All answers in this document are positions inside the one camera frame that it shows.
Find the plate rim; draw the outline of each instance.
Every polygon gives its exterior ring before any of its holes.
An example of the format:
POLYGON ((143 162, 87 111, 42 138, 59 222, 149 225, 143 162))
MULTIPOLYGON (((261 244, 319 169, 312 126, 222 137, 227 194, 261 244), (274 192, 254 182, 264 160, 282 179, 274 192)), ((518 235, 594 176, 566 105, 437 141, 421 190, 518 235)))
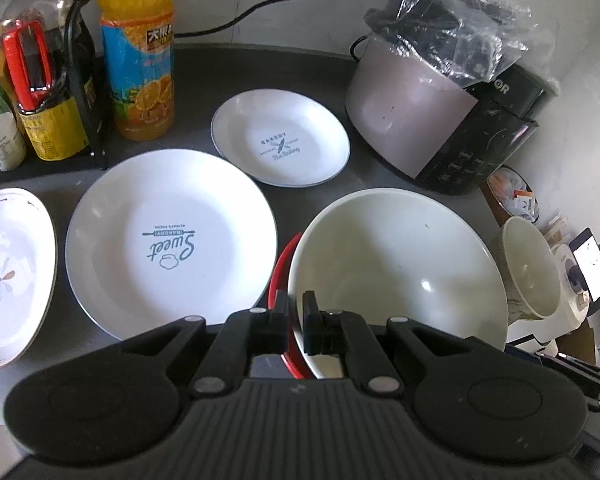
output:
POLYGON ((53 218, 51 218, 48 209, 43 204, 42 200, 40 200, 36 195, 28 191, 27 189, 21 187, 7 187, 4 189, 0 189, 0 194, 4 194, 5 192, 9 192, 10 194, 17 194, 23 198, 26 198, 27 201, 32 202, 32 205, 37 207, 40 212, 43 212, 45 219, 48 218, 54 239, 54 274, 51 279, 51 286, 49 288, 48 298, 46 298, 46 306, 42 312, 42 315, 40 316, 40 320, 38 321, 38 325, 36 326, 33 335, 27 341, 26 345, 24 345, 22 350, 19 353, 17 353, 14 357, 8 359, 8 361, 5 361, 2 364, 0 364, 0 368, 4 368, 5 366, 13 363, 14 361, 22 357, 24 352, 26 352, 30 348, 35 339, 38 337, 40 329, 42 329, 42 325, 45 322, 46 315, 49 312, 49 308, 51 307, 51 302, 54 298, 54 291, 56 290, 56 281, 58 279, 58 230, 56 230, 56 225, 54 224, 54 220, 53 218))
POLYGON ((342 121, 339 120, 339 118, 336 117, 336 114, 334 114, 325 105, 323 105, 322 103, 316 101, 315 99, 311 99, 310 97, 307 97, 304 94, 301 94, 301 93, 298 93, 298 92, 293 92, 291 90, 283 90, 283 89, 280 89, 280 88, 254 88, 254 89, 251 89, 251 90, 245 90, 244 92, 240 92, 238 94, 235 94, 235 95, 229 97, 224 102, 222 102, 222 104, 218 108, 216 108, 216 111, 214 112, 213 116, 211 117, 211 124, 210 124, 210 128, 209 129, 211 131, 211 141, 213 142, 216 151, 220 154, 220 156, 222 156, 222 158, 224 158, 224 160, 226 160, 230 164, 233 164, 241 172, 247 174, 252 179, 255 179, 258 182, 261 182, 263 184, 267 184, 267 186, 281 187, 283 189, 305 189, 305 188, 309 188, 309 187, 320 186, 320 184, 324 184, 325 182, 333 180, 339 174, 341 174, 344 171, 344 169, 347 167, 347 164, 349 163, 349 159, 351 158, 351 141, 349 139, 349 134, 347 133, 347 129, 344 127, 344 124, 342 124, 342 121), (220 108, 222 108, 229 101, 232 101, 233 99, 235 99, 237 97, 240 97, 241 95, 255 93, 255 92, 261 92, 261 91, 281 92, 281 93, 285 93, 285 94, 293 94, 293 95, 296 95, 296 96, 300 96, 300 97, 302 97, 304 99, 307 99, 307 100, 309 100, 309 101, 317 104, 318 106, 324 108, 328 113, 330 113, 338 121, 338 124, 340 124, 340 126, 342 126, 342 129, 344 131, 344 136, 347 139, 347 156, 346 156, 346 159, 344 160, 343 165, 338 169, 338 171, 336 171, 335 173, 333 173, 332 175, 328 176, 327 178, 325 178, 323 180, 320 180, 318 182, 314 182, 314 183, 311 183, 311 184, 280 184, 280 183, 275 183, 275 182, 269 182, 267 180, 263 180, 263 179, 255 176, 254 174, 250 173, 249 171, 245 170, 244 168, 241 168, 240 166, 238 166, 234 161, 230 160, 222 152, 222 150, 218 146, 218 143, 216 142, 216 134, 214 133, 214 122, 216 121, 216 115, 220 111, 220 108))
POLYGON ((80 300, 80 298, 78 297, 78 295, 75 293, 75 286, 74 286, 74 282, 71 278, 71 274, 69 273, 68 270, 68 265, 67 265, 67 261, 68 261, 68 247, 69 247, 69 236, 72 230, 72 226, 74 225, 74 219, 76 216, 76 212, 78 211, 78 208, 80 207, 80 204, 82 203, 82 200, 87 196, 87 193, 91 190, 91 188, 100 180, 102 179, 104 176, 106 176, 107 174, 109 174, 111 171, 113 171, 115 168, 119 167, 120 165, 126 163, 129 160, 132 160, 134 158, 140 157, 140 156, 146 156, 146 155, 150 155, 153 153, 157 153, 157 152, 195 152, 195 153, 199 153, 205 156, 211 156, 213 158, 216 158, 217 160, 220 160, 221 162, 224 162, 226 164, 229 164, 232 168, 236 169, 237 171, 239 171, 240 173, 242 173, 258 190, 258 192, 262 195, 262 198, 264 199, 265 203, 267 204, 267 206, 269 207, 269 211, 271 213, 271 219, 273 220, 273 231, 274 231, 274 240, 275 240, 275 250, 274 250, 274 256, 273 256, 273 263, 271 265, 271 270, 269 271, 269 275, 267 277, 267 281, 260 293, 260 295, 258 296, 258 298, 255 300, 255 302, 249 306, 249 307, 245 307, 245 308, 253 308, 254 306, 256 306, 257 304, 260 303, 260 300, 262 299, 262 297, 264 296, 264 293, 267 290, 267 287, 269 285, 269 282, 271 280, 271 275, 273 273, 273 269, 276 265, 276 259, 278 257, 278 224, 276 223, 276 216, 273 214, 273 209, 271 208, 271 204, 269 203, 269 200, 267 200, 266 195, 262 192, 262 190, 258 187, 258 185, 254 182, 254 180, 251 178, 250 175, 248 175, 247 173, 245 173, 243 170, 241 170, 240 168, 238 168, 237 166, 231 164, 228 160, 226 160, 225 158, 221 158, 217 155, 214 155, 213 153, 207 153, 207 152, 202 152, 201 150, 192 150, 190 148, 163 148, 163 149, 158 149, 158 150, 149 150, 148 152, 142 152, 142 153, 137 153, 136 155, 130 156, 129 158, 126 158, 124 160, 121 160, 119 163, 115 164, 114 166, 112 166, 111 168, 109 168, 107 171, 105 171, 101 176, 99 176, 87 189, 87 191, 84 192, 84 194, 80 197, 80 200, 78 200, 77 205, 74 208, 74 212, 71 215, 71 219, 69 220, 69 225, 67 227, 67 231, 66 231, 66 238, 64 240, 64 261, 65 261, 65 268, 66 268, 66 274, 67 274, 67 278, 69 281, 69 287, 71 288, 71 292, 74 295, 75 301, 77 301, 77 303, 80 305, 80 308, 83 310, 83 312, 87 315, 87 317, 89 317, 89 319, 97 326, 99 327, 103 332, 107 333, 108 335, 110 335, 112 338, 117 339, 118 341, 123 341, 125 339, 120 338, 119 336, 117 336, 116 334, 112 333, 110 330, 108 330, 107 328, 105 328, 101 323, 99 323, 92 315, 91 313, 87 310, 87 308, 84 306, 84 304, 82 303, 82 301, 80 300))

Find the spice rack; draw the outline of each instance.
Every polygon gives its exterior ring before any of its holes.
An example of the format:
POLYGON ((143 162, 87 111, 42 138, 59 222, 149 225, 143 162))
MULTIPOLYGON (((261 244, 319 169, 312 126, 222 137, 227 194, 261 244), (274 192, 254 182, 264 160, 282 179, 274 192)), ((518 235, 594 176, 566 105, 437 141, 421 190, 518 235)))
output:
POLYGON ((101 134, 106 129, 103 124, 100 133, 97 129, 97 124, 104 118, 106 99, 108 92, 104 91, 104 77, 100 78, 101 84, 98 84, 98 74, 104 74, 104 66, 101 70, 96 70, 94 77, 96 81, 96 92, 98 100, 95 105, 95 111, 92 112, 89 108, 87 95, 84 92, 84 84, 80 71, 75 63, 77 52, 75 50, 75 37, 78 30, 78 22, 80 20, 80 12, 82 8, 91 0, 74 0, 73 5, 69 9, 66 23, 64 26, 64 56, 65 63, 68 67, 69 88, 75 97, 78 112, 84 131, 89 139, 89 145, 74 156, 65 160, 46 161, 38 158, 30 144, 27 145, 27 156, 25 160, 17 168, 9 171, 0 171, 0 184, 12 182, 21 178, 32 178, 56 173, 67 173, 69 171, 80 171, 94 168, 101 170, 107 169, 107 157, 102 148, 101 134))

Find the soy sauce bottle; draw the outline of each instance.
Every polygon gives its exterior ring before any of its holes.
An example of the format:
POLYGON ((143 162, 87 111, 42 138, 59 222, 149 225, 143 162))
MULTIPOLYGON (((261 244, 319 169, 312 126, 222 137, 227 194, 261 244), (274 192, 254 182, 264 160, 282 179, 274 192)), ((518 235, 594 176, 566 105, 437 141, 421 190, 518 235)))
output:
MULTIPOLYGON (((62 50, 64 20, 72 1, 12 0, 1 23, 18 113, 37 155, 43 160, 68 158, 88 145, 69 89, 62 50)), ((77 50, 78 68, 93 107, 94 50, 84 39, 77 44, 77 50)))

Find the phone screen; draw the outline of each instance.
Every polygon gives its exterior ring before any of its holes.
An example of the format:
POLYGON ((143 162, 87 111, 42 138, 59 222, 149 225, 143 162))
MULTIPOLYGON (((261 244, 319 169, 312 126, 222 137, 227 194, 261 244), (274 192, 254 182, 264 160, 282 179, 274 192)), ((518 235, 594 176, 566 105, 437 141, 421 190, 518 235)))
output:
POLYGON ((596 239, 593 236, 588 238, 573 251, 573 255, 587 281, 591 301, 596 301, 600 297, 600 249, 596 239))

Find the large bowl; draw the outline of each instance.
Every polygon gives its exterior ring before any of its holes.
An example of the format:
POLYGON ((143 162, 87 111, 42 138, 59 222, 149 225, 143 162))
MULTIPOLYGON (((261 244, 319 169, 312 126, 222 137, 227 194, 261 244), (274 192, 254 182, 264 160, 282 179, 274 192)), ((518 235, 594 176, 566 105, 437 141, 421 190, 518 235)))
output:
MULTIPOLYGON (((503 349, 507 297, 478 235, 442 204, 401 189, 367 189, 325 208, 306 229, 289 271, 294 334, 302 349, 301 298, 349 310, 371 324, 407 316, 503 349)), ((342 376, 330 356, 306 356, 318 378, 342 376)))

